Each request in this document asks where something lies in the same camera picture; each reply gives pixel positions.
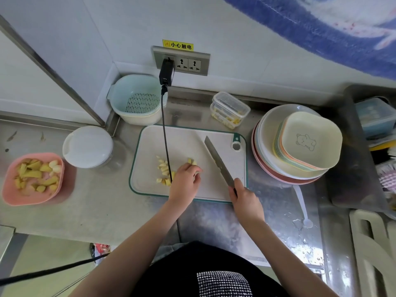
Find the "clear lidded food container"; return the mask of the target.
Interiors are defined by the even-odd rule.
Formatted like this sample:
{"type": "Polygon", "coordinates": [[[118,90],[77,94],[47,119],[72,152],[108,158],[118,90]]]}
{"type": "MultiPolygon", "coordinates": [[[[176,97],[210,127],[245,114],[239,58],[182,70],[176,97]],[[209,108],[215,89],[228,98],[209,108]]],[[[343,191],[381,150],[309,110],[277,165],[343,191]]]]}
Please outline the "clear lidded food container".
{"type": "Polygon", "coordinates": [[[212,104],[216,112],[224,114],[231,120],[243,120],[251,111],[247,104],[224,91],[213,96],[212,104]]]}

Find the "person's right forearm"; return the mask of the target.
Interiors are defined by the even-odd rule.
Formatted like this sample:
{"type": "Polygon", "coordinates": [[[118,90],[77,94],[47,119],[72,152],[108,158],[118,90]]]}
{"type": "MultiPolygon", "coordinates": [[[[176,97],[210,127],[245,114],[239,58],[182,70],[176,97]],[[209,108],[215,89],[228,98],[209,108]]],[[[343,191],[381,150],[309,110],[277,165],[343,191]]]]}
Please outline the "person's right forearm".
{"type": "Polygon", "coordinates": [[[338,297],[274,234],[262,217],[238,217],[291,297],[338,297]]]}

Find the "steel kitchen knife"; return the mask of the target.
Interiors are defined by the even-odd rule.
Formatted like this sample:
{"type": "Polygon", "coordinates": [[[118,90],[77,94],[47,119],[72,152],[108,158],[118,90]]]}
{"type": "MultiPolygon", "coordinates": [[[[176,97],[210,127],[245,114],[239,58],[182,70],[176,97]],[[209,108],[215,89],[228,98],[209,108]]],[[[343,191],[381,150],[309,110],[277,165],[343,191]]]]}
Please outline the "steel kitchen knife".
{"type": "Polygon", "coordinates": [[[213,143],[211,142],[208,136],[205,137],[204,143],[210,155],[212,156],[216,166],[220,169],[220,173],[223,176],[224,180],[226,181],[227,185],[233,188],[235,195],[238,196],[237,191],[235,189],[234,179],[232,178],[230,172],[226,168],[223,160],[221,159],[220,155],[218,154],[216,148],[214,147],[213,143]]]}

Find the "person's left hand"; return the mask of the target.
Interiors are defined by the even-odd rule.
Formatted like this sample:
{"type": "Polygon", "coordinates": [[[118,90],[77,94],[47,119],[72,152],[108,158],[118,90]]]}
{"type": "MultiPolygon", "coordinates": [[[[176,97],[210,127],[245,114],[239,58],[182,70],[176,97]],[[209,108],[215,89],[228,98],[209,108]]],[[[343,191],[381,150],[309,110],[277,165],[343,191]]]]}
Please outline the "person's left hand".
{"type": "Polygon", "coordinates": [[[200,183],[194,183],[192,168],[200,168],[197,165],[185,163],[181,165],[174,180],[172,181],[169,194],[169,202],[179,209],[185,210],[195,198],[200,183]]]}

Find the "white plastic stool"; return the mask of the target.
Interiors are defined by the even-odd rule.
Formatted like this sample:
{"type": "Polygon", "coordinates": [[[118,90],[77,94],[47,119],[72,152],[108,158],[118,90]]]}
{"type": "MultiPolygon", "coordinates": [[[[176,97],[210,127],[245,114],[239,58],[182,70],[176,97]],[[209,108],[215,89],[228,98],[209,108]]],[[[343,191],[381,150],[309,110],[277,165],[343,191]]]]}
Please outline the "white plastic stool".
{"type": "Polygon", "coordinates": [[[362,297],[396,297],[396,220],[365,210],[349,219],[362,297]]]}

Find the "pink white bristle brush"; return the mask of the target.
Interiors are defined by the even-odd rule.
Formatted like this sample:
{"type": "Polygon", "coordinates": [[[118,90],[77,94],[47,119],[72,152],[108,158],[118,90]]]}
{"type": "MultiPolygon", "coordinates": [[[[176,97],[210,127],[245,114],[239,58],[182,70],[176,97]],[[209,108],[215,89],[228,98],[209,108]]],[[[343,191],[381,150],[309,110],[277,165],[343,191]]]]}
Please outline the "pink white bristle brush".
{"type": "Polygon", "coordinates": [[[382,187],[396,194],[396,160],[383,162],[375,166],[382,187]]]}

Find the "white green-rimmed cutting board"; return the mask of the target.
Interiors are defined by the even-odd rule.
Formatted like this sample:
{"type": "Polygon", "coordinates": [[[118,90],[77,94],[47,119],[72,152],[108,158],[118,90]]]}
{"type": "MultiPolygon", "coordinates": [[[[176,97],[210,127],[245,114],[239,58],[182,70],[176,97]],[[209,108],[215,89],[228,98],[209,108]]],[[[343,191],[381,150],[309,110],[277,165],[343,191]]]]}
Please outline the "white green-rimmed cutting board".
{"type": "MultiPolygon", "coordinates": [[[[235,132],[214,131],[177,126],[166,126],[166,141],[172,171],[189,159],[201,169],[201,184],[196,200],[230,203],[228,185],[210,155],[204,140],[208,137],[220,155],[233,179],[239,178],[248,186],[246,140],[235,132]]],[[[169,186],[157,180],[166,178],[160,160],[166,161],[162,125],[144,127],[139,135],[130,172],[130,188],[138,195],[169,196],[169,186]]]]}

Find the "person's left forearm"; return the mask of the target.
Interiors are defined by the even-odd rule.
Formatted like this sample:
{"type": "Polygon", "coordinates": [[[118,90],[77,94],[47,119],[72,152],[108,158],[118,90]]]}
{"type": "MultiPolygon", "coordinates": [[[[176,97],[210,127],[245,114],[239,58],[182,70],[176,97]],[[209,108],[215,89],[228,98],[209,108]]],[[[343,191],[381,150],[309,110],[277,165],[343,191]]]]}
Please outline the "person's left forearm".
{"type": "Polygon", "coordinates": [[[193,197],[170,196],[161,209],[123,241],[69,297],[129,297],[161,243],[193,197]]]}

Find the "heap of cut potato chunks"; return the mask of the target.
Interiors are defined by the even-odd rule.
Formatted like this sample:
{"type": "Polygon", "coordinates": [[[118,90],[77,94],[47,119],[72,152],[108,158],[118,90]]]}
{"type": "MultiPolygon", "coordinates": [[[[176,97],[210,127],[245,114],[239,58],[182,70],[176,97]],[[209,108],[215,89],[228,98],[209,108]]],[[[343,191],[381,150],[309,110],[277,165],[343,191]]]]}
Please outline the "heap of cut potato chunks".
{"type": "Polygon", "coordinates": [[[45,162],[26,158],[17,165],[13,184],[19,191],[53,194],[60,185],[62,171],[59,160],[45,162]]]}

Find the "metal frame bar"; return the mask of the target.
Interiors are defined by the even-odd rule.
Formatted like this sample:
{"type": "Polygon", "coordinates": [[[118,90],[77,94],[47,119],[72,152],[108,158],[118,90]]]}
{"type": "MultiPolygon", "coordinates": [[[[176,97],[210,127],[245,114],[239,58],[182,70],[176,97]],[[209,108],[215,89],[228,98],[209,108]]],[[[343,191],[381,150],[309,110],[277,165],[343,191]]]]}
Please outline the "metal frame bar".
{"type": "Polygon", "coordinates": [[[105,121],[72,89],[35,51],[27,42],[13,29],[6,19],[0,14],[0,31],[34,64],[37,65],[64,93],[81,107],[95,122],[105,127],[105,121]]]}

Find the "glass bowl with white lid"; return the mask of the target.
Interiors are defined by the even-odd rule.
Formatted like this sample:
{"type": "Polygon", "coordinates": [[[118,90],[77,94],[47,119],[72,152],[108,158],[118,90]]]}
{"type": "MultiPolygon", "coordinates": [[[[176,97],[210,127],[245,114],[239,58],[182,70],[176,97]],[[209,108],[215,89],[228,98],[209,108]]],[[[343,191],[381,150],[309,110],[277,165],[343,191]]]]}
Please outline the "glass bowl with white lid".
{"type": "Polygon", "coordinates": [[[107,174],[123,168],[126,149],[105,129],[84,126],[70,133],[63,142],[62,156],[79,169],[97,170],[107,174]]]}

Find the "pink square bowl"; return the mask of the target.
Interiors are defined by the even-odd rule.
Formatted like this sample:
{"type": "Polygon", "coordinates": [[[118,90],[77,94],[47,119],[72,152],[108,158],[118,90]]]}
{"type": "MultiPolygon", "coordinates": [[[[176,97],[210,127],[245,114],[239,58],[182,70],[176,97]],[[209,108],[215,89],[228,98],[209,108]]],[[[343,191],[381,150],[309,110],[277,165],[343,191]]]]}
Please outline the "pink square bowl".
{"type": "Polygon", "coordinates": [[[62,186],[62,181],[63,177],[65,174],[65,164],[62,160],[62,158],[55,154],[55,153],[50,153],[50,152],[45,152],[45,153],[32,153],[32,154],[27,154],[23,155],[17,159],[15,159],[8,167],[5,178],[4,178],[4,183],[3,183],[3,188],[2,188],[2,197],[3,200],[11,206],[22,206],[22,205],[37,205],[37,204],[42,204],[44,202],[47,202],[57,196],[57,194],[61,190],[62,186]],[[19,191],[15,188],[13,184],[13,178],[16,176],[16,167],[17,165],[26,158],[30,159],[38,159],[41,161],[49,162],[52,160],[59,160],[61,164],[63,165],[63,171],[61,173],[61,179],[60,179],[60,185],[53,194],[50,193],[38,193],[38,192],[25,192],[25,191],[19,191]]]}

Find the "white plastic spoon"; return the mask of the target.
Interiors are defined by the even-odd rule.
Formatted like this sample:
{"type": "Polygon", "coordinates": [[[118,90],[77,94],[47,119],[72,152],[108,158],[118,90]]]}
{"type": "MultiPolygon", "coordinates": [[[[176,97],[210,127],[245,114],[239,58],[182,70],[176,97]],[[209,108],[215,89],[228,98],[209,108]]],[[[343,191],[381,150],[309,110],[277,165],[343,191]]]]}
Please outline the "white plastic spoon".
{"type": "Polygon", "coordinates": [[[307,228],[307,229],[311,229],[313,227],[313,222],[308,217],[308,213],[306,210],[306,205],[305,205],[305,201],[304,201],[304,197],[303,197],[301,188],[299,185],[296,185],[296,184],[292,185],[292,187],[296,193],[297,199],[299,201],[299,204],[300,204],[300,207],[301,207],[301,210],[303,213],[303,217],[304,217],[303,218],[303,227],[307,228]]]}

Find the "pile of chopped pale pieces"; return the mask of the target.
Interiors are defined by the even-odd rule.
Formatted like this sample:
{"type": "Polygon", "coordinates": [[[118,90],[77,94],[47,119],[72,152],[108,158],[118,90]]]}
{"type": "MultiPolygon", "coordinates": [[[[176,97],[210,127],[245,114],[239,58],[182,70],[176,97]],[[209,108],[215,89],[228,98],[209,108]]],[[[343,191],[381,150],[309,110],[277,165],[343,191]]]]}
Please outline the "pile of chopped pale pieces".
{"type": "Polygon", "coordinates": [[[161,172],[161,177],[156,179],[156,183],[169,188],[169,187],[171,187],[171,184],[175,178],[175,175],[179,171],[181,171],[181,168],[179,168],[176,171],[170,170],[170,165],[168,164],[167,160],[164,160],[159,156],[156,156],[156,157],[158,160],[157,169],[161,172]]]}

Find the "pink plate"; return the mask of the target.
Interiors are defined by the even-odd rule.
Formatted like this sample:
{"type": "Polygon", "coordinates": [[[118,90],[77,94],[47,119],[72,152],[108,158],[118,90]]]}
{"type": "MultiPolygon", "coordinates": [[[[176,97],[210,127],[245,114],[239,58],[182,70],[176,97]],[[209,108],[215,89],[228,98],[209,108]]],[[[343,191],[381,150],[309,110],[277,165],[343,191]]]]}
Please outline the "pink plate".
{"type": "Polygon", "coordinates": [[[253,131],[252,131],[252,135],[251,135],[251,148],[253,151],[253,155],[257,161],[257,163],[260,165],[260,167],[267,173],[269,174],[272,178],[285,183],[285,184],[290,184],[290,185],[304,185],[304,184],[310,184],[313,183],[314,181],[318,180],[321,178],[321,176],[317,177],[317,178],[313,178],[313,179],[308,179],[308,180],[299,180],[299,179],[293,179],[287,176],[284,176],[282,174],[279,174],[278,172],[274,171],[272,168],[270,168],[263,160],[262,158],[259,156],[259,153],[256,149],[255,146],[255,131],[257,126],[259,125],[259,122],[255,125],[253,131]]]}

